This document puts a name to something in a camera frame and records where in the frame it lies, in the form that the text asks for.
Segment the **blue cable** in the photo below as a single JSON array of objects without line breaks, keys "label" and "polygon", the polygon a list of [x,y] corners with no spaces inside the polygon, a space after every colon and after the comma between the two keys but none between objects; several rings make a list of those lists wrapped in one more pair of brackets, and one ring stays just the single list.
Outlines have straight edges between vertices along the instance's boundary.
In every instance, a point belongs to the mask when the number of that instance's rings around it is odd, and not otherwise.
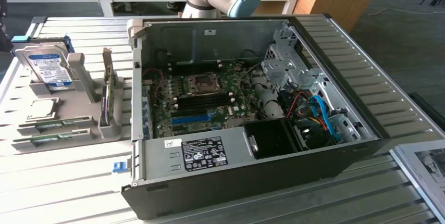
[{"label": "blue cable", "polygon": [[[313,95],[313,99],[316,99],[317,103],[320,104],[322,119],[324,119],[324,121],[326,123],[328,130],[329,130],[332,136],[336,137],[337,139],[340,139],[340,136],[336,133],[334,127],[333,127],[332,123],[329,122],[325,103],[324,103],[324,101],[322,101],[322,99],[321,99],[321,97],[318,95]],[[318,116],[316,106],[312,106],[312,110],[313,110],[314,116]]]}]

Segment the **white cable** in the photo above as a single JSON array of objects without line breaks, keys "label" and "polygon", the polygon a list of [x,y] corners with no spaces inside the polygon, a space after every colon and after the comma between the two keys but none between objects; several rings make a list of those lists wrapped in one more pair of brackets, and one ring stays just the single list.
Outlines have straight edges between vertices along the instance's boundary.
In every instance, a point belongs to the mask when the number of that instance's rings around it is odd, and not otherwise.
[{"label": "white cable", "polygon": [[412,13],[412,14],[420,14],[420,15],[431,15],[431,14],[445,14],[445,11],[440,12],[440,11],[435,11],[435,12],[428,12],[428,13],[423,13],[423,12],[415,12],[415,11],[408,11],[408,10],[403,10],[403,9],[383,9],[381,11],[379,11],[377,13],[372,13],[368,14],[369,16],[377,16],[380,13],[383,13],[387,10],[396,10],[396,11],[401,11],[401,12],[407,12],[407,13]]}]

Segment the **metal table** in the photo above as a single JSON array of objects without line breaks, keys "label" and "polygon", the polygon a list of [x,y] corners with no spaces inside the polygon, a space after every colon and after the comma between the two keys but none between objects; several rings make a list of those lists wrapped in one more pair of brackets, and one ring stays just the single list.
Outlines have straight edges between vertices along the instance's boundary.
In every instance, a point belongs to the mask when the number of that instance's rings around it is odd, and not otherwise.
[{"label": "metal table", "polygon": [[[0,86],[0,223],[436,223],[388,150],[401,143],[443,139],[445,134],[337,23],[324,15],[297,17],[393,136],[371,159],[336,178],[142,222],[121,196],[121,178],[111,175],[113,163],[131,154],[129,134],[119,142],[12,155],[7,139],[15,135],[20,109],[34,98],[26,87],[30,71],[15,59]],[[28,35],[67,33],[75,50],[86,54],[94,78],[103,77],[102,48],[113,48],[114,67],[126,78],[123,114],[130,126],[127,20],[48,18],[31,25]]]}]

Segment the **barcode sticker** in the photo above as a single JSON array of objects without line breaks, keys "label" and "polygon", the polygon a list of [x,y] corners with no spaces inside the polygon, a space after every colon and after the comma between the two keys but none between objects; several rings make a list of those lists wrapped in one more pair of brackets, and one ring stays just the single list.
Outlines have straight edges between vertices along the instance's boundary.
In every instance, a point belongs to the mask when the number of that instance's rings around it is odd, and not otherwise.
[{"label": "barcode sticker", "polygon": [[182,139],[171,139],[165,141],[166,148],[181,147]]}]

